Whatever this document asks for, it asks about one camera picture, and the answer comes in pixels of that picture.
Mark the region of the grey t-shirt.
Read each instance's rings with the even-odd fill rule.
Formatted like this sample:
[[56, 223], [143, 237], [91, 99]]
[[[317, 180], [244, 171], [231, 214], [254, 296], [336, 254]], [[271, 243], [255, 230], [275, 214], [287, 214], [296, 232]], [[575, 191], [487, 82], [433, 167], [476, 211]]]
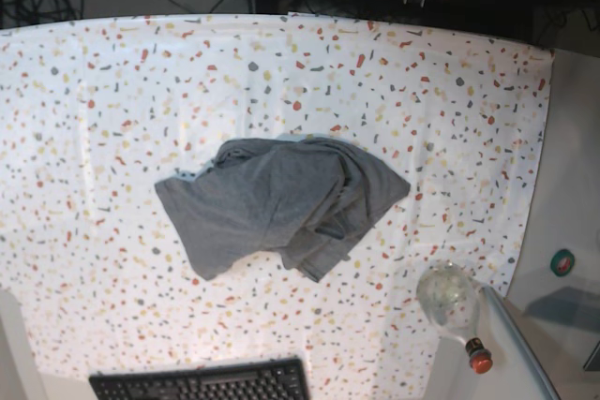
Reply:
[[238, 139], [195, 179], [171, 177], [155, 190], [201, 278], [264, 251], [318, 282], [411, 186], [344, 141]]

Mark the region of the clear plastic bottle red cap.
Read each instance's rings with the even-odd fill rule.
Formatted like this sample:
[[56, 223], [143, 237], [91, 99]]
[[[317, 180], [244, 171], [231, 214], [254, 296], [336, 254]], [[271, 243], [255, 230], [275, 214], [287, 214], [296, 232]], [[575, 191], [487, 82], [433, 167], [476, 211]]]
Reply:
[[459, 266], [451, 262], [430, 266], [419, 278], [416, 298], [439, 335], [459, 342], [464, 348], [475, 374], [483, 375], [492, 368], [491, 352], [477, 332], [479, 291]]

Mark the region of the black computer keyboard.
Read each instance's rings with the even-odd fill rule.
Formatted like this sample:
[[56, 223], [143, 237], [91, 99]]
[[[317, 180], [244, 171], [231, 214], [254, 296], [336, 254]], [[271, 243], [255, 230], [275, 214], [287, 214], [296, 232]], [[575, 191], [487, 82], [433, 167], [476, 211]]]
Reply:
[[98, 399], [294, 399], [310, 393], [298, 358], [202, 369], [120, 375], [92, 375]]

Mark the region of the green tape roll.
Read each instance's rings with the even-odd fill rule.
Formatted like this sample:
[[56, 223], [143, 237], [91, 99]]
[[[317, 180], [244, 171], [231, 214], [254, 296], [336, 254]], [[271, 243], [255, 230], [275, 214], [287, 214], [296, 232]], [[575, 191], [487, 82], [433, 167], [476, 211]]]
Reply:
[[556, 252], [550, 261], [550, 270], [558, 277], [564, 277], [571, 273], [575, 266], [575, 256], [568, 249]]

